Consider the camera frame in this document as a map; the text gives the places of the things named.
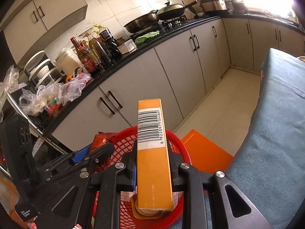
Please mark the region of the black frying pan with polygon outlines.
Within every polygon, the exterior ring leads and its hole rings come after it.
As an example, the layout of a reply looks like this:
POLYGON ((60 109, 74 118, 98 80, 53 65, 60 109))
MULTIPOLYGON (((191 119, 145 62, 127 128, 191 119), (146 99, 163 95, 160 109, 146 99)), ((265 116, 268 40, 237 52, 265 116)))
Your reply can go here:
POLYGON ((148 14, 142 15, 126 25, 124 28, 131 34, 138 33, 148 27, 156 25, 159 21, 158 10, 152 10, 148 14))

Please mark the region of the red label sauce bottle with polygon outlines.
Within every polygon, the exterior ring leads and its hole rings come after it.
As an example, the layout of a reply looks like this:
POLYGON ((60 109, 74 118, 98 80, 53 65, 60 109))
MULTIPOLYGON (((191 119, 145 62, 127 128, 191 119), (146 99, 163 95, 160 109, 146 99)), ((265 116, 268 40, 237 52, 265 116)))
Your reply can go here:
POLYGON ((91 54, 85 49, 83 46, 81 46, 75 37, 72 37, 70 39, 72 44, 75 46, 77 55, 85 69, 92 75, 96 75, 98 73, 98 66, 95 60, 92 58, 91 54))

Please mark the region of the white small box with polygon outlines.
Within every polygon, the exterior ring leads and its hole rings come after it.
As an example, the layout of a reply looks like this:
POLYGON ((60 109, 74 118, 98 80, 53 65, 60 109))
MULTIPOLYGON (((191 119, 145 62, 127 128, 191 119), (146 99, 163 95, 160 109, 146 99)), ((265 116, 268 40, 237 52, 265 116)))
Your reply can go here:
POLYGON ((132 39, 129 39, 125 41, 123 44, 121 44, 118 47, 119 51, 121 52, 122 55, 125 55, 127 53, 131 53, 137 49, 136 44, 132 39))

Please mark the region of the orange barcode box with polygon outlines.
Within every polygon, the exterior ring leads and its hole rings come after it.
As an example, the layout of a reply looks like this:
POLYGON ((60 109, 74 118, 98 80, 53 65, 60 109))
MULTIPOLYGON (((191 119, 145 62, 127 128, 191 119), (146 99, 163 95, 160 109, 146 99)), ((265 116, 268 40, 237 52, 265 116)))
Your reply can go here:
POLYGON ((138 207, 171 211, 172 181, 161 99, 140 100, 137 108, 138 207))

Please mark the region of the green cloth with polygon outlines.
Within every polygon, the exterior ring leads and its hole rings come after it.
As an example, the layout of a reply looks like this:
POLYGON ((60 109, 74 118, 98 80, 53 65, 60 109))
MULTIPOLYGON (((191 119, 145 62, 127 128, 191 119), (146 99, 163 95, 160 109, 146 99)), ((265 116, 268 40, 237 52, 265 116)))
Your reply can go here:
POLYGON ((160 31, 149 32, 147 34, 137 37, 134 40, 134 43, 136 44, 136 46, 139 46, 139 45, 143 44, 145 41, 150 40, 150 39, 158 36, 159 34, 160 34, 160 31))

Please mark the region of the blue table cloth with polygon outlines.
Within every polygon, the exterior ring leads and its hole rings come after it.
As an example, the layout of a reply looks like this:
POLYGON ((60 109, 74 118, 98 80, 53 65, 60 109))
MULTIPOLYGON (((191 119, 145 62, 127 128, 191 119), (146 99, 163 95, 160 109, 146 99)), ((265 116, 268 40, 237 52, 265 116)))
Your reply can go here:
POLYGON ((269 50, 248 134, 224 173, 271 228, 304 228, 304 62, 269 50))

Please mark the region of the white electric kettle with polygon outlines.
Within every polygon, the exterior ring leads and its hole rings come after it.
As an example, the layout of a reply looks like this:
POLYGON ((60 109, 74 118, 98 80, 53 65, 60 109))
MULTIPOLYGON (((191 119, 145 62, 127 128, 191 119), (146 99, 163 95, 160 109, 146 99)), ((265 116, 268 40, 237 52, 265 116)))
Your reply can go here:
POLYGON ((73 48, 63 48, 55 59, 56 63, 62 68, 66 76, 71 76, 78 67, 82 68, 77 54, 73 48))

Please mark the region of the pink white plastic bag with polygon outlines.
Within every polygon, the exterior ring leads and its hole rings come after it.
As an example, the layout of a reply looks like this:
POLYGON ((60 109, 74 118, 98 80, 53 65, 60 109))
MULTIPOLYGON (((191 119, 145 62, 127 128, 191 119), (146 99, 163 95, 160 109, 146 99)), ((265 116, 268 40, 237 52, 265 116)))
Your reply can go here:
POLYGON ((80 73, 65 84, 53 83, 48 86, 41 85, 37 91, 37 99, 44 105, 55 100, 57 104, 65 106, 68 102, 72 102, 80 97, 82 90, 91 80, 92 76, 90 74, 80 73))

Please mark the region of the red plastic basket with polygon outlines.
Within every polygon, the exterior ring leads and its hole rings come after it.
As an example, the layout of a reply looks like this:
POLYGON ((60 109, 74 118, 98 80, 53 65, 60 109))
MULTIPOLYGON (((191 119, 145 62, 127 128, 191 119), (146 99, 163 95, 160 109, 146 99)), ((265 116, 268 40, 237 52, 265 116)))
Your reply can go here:
POLYGON ((157 127, 154 132, 139 131, 137 127, 127 128, 113 136, 96 134, 94 147, 109 140, 115 146, 114 154, 106 167, 119 163, 126 153, 138 143, 140 165, 138 180, 138 201, 136 209, 141 218, 131 211, 130 202, 121 202, 120 228, 168 228, 182 213, 183 203, 174 205, 172 197, 170 158, 168 153, 177 153, 186 163, 190 163, 189 154, 180 139, 168 130, 157 127))

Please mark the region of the silver rice cooker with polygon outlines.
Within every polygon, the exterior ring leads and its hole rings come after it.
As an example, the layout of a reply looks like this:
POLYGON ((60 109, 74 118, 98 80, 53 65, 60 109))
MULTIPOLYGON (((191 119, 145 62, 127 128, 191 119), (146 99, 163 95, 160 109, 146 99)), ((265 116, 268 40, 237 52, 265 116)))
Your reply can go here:
POLYGON ((200 0, 200 6, 207 15, 224 14, 228 11, 225 0, 200 0))

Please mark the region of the dark soy sauce bottle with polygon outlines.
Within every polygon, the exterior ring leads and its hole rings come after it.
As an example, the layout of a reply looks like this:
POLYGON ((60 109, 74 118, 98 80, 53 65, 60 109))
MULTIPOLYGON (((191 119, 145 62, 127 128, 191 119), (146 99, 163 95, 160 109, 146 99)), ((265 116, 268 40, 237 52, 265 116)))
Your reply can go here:
POLYGON ((86 37, 88 38, 90 49, 99 58, 102 67, 108 67, 112 63, 112 60, 107 52, 107 48, 104 48, 103 45, 89 32, 86 33, 86 37))

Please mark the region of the black vinegar bottle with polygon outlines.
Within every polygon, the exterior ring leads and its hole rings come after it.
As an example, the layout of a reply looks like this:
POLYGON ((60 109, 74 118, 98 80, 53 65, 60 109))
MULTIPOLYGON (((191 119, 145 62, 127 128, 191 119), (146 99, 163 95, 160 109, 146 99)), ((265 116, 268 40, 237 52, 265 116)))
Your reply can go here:
POLYGON ((112 59, 116 62, 123 59, 122 53, 118 49, 118 42, 113 37, 111 31, 102 26, 102 25, 94 25, 95 28, 97 28, 97 34, 100 36, 102 41, 107 45, 110 54, 112 55, 112 59))

